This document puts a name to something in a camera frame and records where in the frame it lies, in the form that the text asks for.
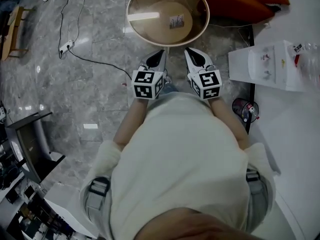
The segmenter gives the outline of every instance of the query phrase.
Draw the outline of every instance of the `power strip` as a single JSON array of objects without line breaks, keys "label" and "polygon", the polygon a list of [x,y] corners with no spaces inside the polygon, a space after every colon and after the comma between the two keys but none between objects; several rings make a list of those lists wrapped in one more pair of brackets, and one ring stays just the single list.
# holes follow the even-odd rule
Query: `power strip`
[{"label": "power strip", "polygon": [[60,54],[64,54],[65,52],[68,51],[68,48],[71,49],[72,47],[74,47],[75,43],[73,40],[69,40],[68,42],[66,42],[63,46],[61,46],[59,48]]}]

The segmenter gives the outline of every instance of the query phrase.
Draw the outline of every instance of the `marble floor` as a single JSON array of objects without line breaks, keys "label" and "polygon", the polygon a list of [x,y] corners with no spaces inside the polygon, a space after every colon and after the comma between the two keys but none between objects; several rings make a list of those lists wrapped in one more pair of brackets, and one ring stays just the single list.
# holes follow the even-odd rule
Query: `marble floor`
[{"label": "marble floor", "polygon": [[[43,126],[52,151],[66,158],[43,181],[45,189],[55,182],[81,186],[100,143],[113,138],[133,100],[129,78],[123,72],[80,60],[70,53],[59,59],[60,12],[66,1],[21,0],[21,6],[34,9],[25,12],[18,38],[19,47],[29,51],[21,53],[19,59],[9,58],[0,64],[0,98],[10,109],[13,122],[40,108],[53,112]],[[73,52],[132,72],[141,57],[158,50],[135,33],[124,32],[128,1],[85,0]],[[77,35],[82,2],[69,0],[63,11],[62,44]],[[233,23],[211,21],[227,26]],[[209,25],[200,38],[189,44],[211,56],[220,70],[222,95],[228,104],[248,95],[247,84],[229,80],[228,52],[246,47],[237,30]],[[184,49],[170,49],[166,68],[181,91],[192,92],[186,82]],[[98,128],[86,129],[84,124],[97,124]]]}]

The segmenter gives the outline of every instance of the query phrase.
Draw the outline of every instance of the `round table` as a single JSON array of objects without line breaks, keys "label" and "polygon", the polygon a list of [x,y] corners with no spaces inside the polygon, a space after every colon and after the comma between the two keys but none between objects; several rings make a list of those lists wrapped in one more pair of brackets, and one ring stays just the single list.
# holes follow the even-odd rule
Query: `round table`
[{"label": "round table", "polygon": [[133,31],[145,41],[175,47],[201,36],[210,12],[206,0],[130,0],[126,16]]}]

